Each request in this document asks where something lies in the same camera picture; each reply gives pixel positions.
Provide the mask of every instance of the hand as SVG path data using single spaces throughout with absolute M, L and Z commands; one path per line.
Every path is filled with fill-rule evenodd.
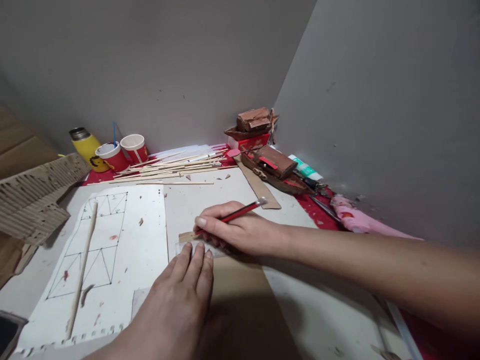
M 191 251 L 192 244 L 185 244 L 155 280 L 131 324 L 90 359 L 189 360 L 196 355 L 210 306 L 214 261 L 203 243 L 190 261 Z
M 225 247 L 225 244 L 230 244 L 250 255 L 272 256 L 286 246 L 284 226 L 268 221 L 252 211 L 228 223 L 218 220 L 243 207 L 238 201 L 208 207 L 195 218 L 193 230 L 204 229 L 207 233 L 203 234 L 203 238 L 211 238 L 215 246 Z

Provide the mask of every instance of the yellow bottle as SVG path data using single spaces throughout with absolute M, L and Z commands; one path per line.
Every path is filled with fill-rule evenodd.
M 95 150 L 100 147 L 100 142 L 95 136 L 84 127 L 76 127 L 69 132 L 76 151 L 91 166 L 93 171 L 103 173 L 110 170 L 110 167 L 99 156 L 95 155 Z

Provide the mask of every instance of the table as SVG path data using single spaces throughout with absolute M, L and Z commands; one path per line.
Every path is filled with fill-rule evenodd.
M 214 181 L 214 185 L 165 185 L 166 223 L 169 258 L 175 256 L 178 234 L 190 231 L 193 219 L 213 204 L 237 200 L 249 203 L 255 194 L 238 168 L 195 173 L 191 181 Z M 111 186 L 98 184 L 74 188 L 61 202 L 73 216 L 56 231 L 26 267 L 0 291 L 0 309 L 28 318 L 37 304 L 57 259 L 75 224 L 77 214 L 91 193 Z M 316 223 L 298 201 L 267 185 L 281 204 L 280 210 L 257 209 L 269 220 L 314 228 Z M 376 359 L 371 345 L 386 348 L 402 359 L 409 359 L 407 348 L 387 315 L 366 291 L 329 274 L 279 259 L 263 259 L 263 269 L 275 293 L 286 323 L 304 359 Z M 81 359 L 111 341 L 116 335 L 55 349 L 31 359 Z M 14 354 L 11 359 L 21 359 Z

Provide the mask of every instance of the paper cup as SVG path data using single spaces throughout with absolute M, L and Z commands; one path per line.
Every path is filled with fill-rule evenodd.
M 116 147 L 113 142 L 103 144 L 95 150 L 95 154 L 106 162 L 106 164 L 116 173 L 128 170 L 130 163 L 125 157 L 119 142 L 116 142 Z
M 135 164 L 144 163 L 149 159 L 147 148 L 145 147 L 145 139 L 142 135 L 133 134 L 125 136 L 120 141 L 120 145 Z

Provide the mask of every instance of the paper with drawing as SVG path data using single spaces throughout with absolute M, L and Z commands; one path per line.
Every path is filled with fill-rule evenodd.
M 93 285 L 79 307 L 72 337 L 62 344 L 70 318 L 85 241 L 98 201 L 82 289 Z M 92 194 L 78 214 L 53 274 L 18 349 L 69 346 L 117 333 L 131 321 L 134 291 L 150 287 L 168 264 L 163 186 L 125 186 Z

